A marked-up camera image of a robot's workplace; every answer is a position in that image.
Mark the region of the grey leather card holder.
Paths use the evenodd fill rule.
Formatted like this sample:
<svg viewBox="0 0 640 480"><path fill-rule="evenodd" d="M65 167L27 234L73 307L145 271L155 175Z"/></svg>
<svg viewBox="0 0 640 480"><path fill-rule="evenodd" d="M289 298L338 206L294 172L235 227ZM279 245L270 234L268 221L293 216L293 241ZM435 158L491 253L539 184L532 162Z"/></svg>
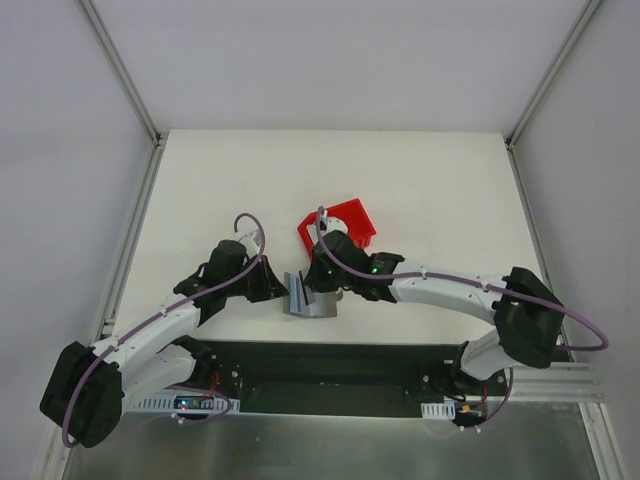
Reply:
<svg viewBox="0 0 640 480"><path fill-rule="evenodd" d="M307 269L299 270L298 272L285 272L284 273L284 286L289 291L289 274L297 275L300 278L301 284L304 286L305 290L305 300L307 303L307 314L303 317L294 316L289 313L288 303L289 303L289 295L284 299L283 304L283 312L286 315L294 316L297 318L308 318L308 319L324 319L324 318L335 318L338 314L338 303L343 298L343 291L339 290L338 292L331 293L318 293L311 290L307 287L303 280L304 275L308 272Z"/></svg>

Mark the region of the white credit card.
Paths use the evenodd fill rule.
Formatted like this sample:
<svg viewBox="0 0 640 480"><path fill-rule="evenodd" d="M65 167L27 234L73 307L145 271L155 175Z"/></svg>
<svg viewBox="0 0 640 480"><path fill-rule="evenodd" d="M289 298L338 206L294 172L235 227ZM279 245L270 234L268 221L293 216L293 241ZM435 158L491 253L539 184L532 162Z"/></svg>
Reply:
<svg viewBox="0 0 640 480"><path fill-rule="evenodd" d="M304 286L297 275L289 274L289 313L294 316L303 317L307 314L307 303L305 300Z"/></svg>

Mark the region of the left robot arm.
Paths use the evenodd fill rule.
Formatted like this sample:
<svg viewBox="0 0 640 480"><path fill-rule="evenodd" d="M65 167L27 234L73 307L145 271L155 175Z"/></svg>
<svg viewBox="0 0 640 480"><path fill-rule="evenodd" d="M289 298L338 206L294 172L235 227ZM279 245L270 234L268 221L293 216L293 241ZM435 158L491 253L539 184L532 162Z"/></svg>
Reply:
<svg viewBox="0 0 640 480"><path fill-rule="evenodd" d="M126 408L145 396L177 384L212 386L212 355L192 334L228 299L257 303L287 293L268 263L259 232L222 240L149 319L89 346L67 345L40 410L61 428L65 447L94 447L111 434Z"/></svg>

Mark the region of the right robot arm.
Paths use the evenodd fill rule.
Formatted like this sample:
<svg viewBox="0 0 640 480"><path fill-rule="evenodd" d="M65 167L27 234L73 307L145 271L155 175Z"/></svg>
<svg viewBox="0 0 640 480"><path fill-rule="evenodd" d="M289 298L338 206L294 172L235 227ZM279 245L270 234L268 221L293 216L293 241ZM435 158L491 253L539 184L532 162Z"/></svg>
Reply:
<svg viewBox="0 0 640 480"><path fill-rule="evenodd" d="M436 391L455 400L510 367L548 368L564 319L560 301L528 269L515 267L505 276L430 270L399 254L368 254L339 231L313 246L304 283L318 293L346 290L368 301L426 304L491 325L430 376Z"/></svg>

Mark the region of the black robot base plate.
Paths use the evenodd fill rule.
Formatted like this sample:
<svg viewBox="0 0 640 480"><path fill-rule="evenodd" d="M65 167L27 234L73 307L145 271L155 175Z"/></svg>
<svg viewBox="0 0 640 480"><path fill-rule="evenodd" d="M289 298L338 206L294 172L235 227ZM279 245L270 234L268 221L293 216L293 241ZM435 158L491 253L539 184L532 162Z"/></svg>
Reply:
<svg viewBox="0 0 640 480"><path fill-rule="evenodd" d="M486 404L506 373L454 376L455 345L184 340L193 373L180 386L220 392L243 413L417 418L427 403Z"/></svg>

